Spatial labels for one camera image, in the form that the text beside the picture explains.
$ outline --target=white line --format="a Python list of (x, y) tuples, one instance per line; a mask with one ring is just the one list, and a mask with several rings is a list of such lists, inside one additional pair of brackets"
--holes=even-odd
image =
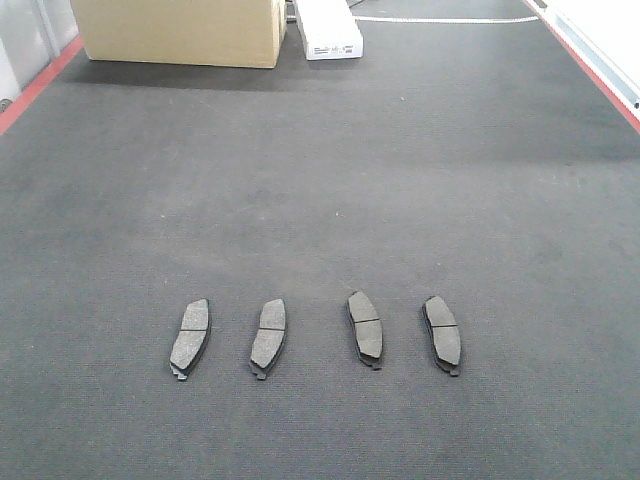
[(495, 25), (495, 24), (511, 24), (511, 23), (527, 23), (539, 20), (538, 17), (522, 17), (522, 18), (395, 18), (395, 17), (363, 17), (354, 15), (356, 20), (361, 22), (380, 22), (380, 23), (439, 23), (453, 25)]

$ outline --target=brake pad friction material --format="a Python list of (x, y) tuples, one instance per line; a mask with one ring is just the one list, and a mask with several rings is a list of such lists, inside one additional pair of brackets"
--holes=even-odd
[(458, 324), (440, 297), (429, 298), (424, 306), (423, 313), (435, 355), (436, 365), (452, 377), (460, 374), (461, 342)]
[(169, 360), (171, 371), (178, 380), (186, 380), (200, 360), (209, 341), (210, 327), (208, 300), (202, 299), (187, 305)]
[(262, 307), (260, 326), (251, 347), (251, 370), (258, 380), (265, 380), (275, 365), (287, 331), (286, 312), (282, 299), (267, 302)]
[(347, 301), (358, 358), (374, 370), (382, 368), (382, 321), (371, 300), (355, 292)]

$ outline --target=white box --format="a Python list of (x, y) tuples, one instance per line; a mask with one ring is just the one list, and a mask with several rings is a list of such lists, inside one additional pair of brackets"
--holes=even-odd
[(362, 34), (345, 0), (294, 0), (307, 60), (359, 58)]

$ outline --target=wall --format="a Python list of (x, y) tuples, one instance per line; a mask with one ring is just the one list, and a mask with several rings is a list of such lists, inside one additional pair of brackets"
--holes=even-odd
[(0, 100), (15, 100), (77, 34), (69, 0), (0, 0)]
[(640, 1), (545, 0), (640, 90)]

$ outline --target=red stripe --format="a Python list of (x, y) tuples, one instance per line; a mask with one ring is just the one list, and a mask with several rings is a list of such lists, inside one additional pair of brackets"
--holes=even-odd
[(73, 60), (76, 54), (82, 49), (82, 39), (76, 37), (56, 58), (29, 84), (15, 102), (9, 106), (4, 113), (0, 113), (0, 136), (11, 128), (18, 118), (25, 112), (38, 95), (64, 70), (67, 64)]
[(582, 68), (582, 70), (584, 70), (584, 72), (589, 76), (591, 81), (593, 81), (593, 83), (595, 83), (597, 85), (597, 87), (602, 91), (602, 93), (605, 94), (605, 96), (614, 105), (614, 107), (616, 107), (618, 109), (618, 111), (622, 114), (622, 116), (627, 119), (627, 121), (631, 124), (631, 126), (633, 128), (635, 128), (638, 133), (640, 133), (640, 119), (638, 119), (632, 113), (632, 111), (629, 109), (629, 107), (627, 107), (627, 105), (625, 105), (622, 102), (622, 100), (620, 100), (618, 98), (618, 96), (615, 93), (613, 93), (613, 91), (600, 78), (600, 76), (591, 67), (589, 67), (589, 65), (587, 65), (585, 63), (585, 61), (582, 59), (582, 56), (578, 52), (576, 52), (571, 47), (571, 45), (569, 45), (562, 38), (562, 36), (553, 27), (553, 25), (551, 25), (549, 22), (547, 22), (543, 17), (541, 17), (540, 19), (549, 28), (551, 33), (553, 33), (553, 35), (558, 39), (558, 41), (562, 44), (562, 46), (569, 52), (569, 54), (573, 57), (573, 59), (576, 61), (576, 63), (578, 65), (580, 65), (580, 68)]

